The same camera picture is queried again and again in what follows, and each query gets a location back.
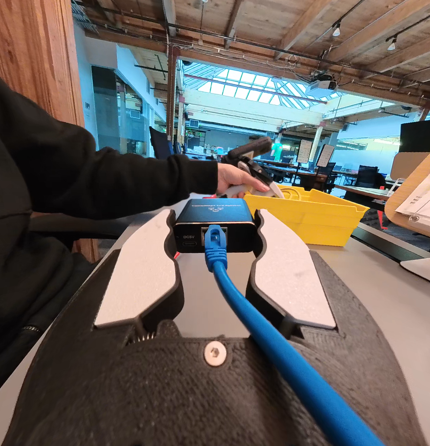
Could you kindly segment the white board base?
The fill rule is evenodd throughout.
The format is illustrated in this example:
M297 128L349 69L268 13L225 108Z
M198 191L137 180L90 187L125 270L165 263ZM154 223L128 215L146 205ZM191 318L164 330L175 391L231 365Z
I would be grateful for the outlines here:
M400 262L402 268L430 282L430 258L405 260Z

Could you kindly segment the cardboard panel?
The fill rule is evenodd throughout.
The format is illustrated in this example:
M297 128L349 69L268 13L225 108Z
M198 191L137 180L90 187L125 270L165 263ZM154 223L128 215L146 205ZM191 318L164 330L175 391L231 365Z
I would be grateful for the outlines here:
M430 153L425 152L401 152L393 159L390 178L397 180L406 179L421 164Z

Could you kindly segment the wooden instruction board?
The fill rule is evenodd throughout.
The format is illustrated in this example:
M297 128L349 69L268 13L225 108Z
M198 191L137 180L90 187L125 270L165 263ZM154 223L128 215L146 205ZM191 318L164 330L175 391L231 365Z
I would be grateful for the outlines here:
M430 154L418 167L404 179L402 185L393 193L385 204L385 214L391 222L414 232L430 237L430 219L408 216L396 212L396 209L408 198L416 187L430 174Z

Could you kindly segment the person's left forearm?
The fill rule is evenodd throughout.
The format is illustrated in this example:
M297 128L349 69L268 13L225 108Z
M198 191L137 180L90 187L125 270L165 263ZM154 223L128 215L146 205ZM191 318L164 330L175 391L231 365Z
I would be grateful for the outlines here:
M105 149L80 172L71 215L107 220L157 210L189 198L214 194L218 163L171 155L166 160L118 154Z

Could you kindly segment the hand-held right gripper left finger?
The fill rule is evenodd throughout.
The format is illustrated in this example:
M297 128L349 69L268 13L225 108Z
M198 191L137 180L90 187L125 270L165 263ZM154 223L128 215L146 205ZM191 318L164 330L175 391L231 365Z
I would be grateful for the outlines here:
M97 312L96 328L140 324L155 330L184 307L173 226L175 211L162 210L123 244Z

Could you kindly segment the paper instruction sheet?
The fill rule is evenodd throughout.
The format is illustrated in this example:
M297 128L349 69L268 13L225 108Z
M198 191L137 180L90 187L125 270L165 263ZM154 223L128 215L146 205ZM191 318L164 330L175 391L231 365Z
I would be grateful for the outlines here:
M430 219L430 174L396 209L396 212Z

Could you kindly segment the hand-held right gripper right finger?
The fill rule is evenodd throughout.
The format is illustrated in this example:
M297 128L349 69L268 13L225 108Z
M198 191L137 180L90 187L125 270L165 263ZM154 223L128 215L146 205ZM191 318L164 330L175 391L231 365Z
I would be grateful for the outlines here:
M247 300L278 330L336 329L310 249L269 211L256 210L255 221Z

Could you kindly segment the person's left hand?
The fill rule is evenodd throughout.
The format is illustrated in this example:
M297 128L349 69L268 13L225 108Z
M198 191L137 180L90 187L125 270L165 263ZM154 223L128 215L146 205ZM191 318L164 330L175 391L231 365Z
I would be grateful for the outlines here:
M268 192L270 188L249 173L229 164L218 163L217 195L223 195L230 187L247 186L260 192Z

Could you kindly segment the grey desk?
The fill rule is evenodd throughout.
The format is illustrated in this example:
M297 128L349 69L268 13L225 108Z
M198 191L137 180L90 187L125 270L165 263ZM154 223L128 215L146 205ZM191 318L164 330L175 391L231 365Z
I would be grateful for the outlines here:
M345 247L310 246L341 278L377 322L405 375L426 442L430 445L430 282L351 238ZM179 260L185 304L176 318L189 337L246 337L203 268L201 254Z

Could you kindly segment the wooden post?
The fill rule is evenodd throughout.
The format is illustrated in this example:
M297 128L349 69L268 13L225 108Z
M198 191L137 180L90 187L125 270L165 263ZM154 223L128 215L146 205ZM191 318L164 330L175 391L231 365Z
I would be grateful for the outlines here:
M0 1L0 220L58 207L73 168L95 152L84 128L69 1Z

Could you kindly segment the yellow plastic bin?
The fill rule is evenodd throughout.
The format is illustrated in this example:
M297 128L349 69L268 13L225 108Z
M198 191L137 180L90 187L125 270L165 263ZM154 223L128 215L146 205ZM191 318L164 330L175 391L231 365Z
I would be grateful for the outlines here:
M285 199L246 194L251 214L256 209L267 210L306 244L343 247L369 209L316 189L278 187Z

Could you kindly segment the black monitor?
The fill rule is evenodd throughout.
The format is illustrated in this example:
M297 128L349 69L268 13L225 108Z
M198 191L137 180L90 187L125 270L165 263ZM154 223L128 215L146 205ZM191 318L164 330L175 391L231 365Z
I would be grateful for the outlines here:
M430 153L430 120L401 125L399 153Z

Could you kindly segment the ceiling projector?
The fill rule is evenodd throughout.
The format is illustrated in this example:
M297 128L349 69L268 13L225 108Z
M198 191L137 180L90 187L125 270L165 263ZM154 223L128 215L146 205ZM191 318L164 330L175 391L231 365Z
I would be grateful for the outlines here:
M336 92L337 83L334 80L317 80L306 87L306 95L313 98L329 97Z

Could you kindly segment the black ethernet splitter box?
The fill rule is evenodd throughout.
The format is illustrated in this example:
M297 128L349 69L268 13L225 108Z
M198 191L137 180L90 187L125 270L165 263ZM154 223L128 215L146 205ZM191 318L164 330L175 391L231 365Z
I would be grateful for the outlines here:
M190 199L173 228L177 252L204 253L210 225L219 225L225 233L228 253L252 252L257 226L247 203L239 198Z

